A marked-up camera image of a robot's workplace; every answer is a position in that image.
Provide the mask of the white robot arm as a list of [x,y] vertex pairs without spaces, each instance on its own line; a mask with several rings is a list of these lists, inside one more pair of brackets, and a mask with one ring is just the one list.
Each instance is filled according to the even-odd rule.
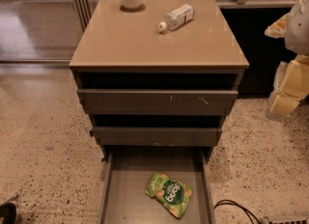
[[267,117],[281,121],[309,96],[309,0],[298,0],[266,28],[265,35],[283,38],[286,48],[296,54],[290,63],[279,64],[268,99]]

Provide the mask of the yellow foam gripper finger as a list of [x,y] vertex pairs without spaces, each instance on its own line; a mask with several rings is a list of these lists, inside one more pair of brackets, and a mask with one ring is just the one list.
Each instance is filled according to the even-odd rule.
[[309,95],[309,56],[297,55],[276,70],[266,116],[273,121],[288,118]]
[[284,38],[286,36],[287,19],[288,14],[282,15],[266,28],[265,35],[274,39]]

